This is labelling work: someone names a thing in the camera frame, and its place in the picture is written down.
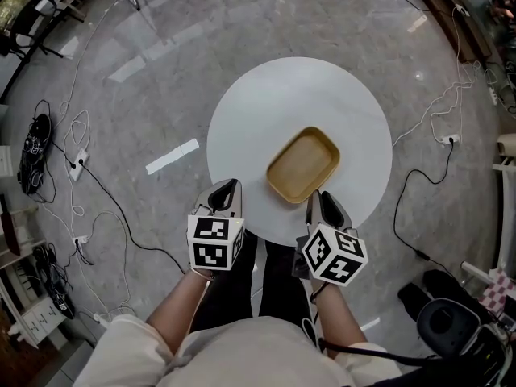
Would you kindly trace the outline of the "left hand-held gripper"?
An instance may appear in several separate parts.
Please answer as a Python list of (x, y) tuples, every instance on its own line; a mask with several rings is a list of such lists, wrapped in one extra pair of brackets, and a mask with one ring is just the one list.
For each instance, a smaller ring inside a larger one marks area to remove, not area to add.
[(235, 178), (218, 181), (198, 195), (193, 214), (222, 217), (188, 216), (187, 242), (193, 268), (231, 270), (243, 245), (242, 212), (242, 185)]

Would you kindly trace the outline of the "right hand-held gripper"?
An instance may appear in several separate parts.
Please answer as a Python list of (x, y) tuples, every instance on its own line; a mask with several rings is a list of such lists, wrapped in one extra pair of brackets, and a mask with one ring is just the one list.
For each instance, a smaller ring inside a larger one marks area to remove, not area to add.
[(365, 242), (358, 237), (351, 218), (331, 193), (323, 191), (321, 195), (316, 189), (309, 196), (306, 229), (307, 234), (297, 238), (294, 277), (349, 285), (367, 265)]

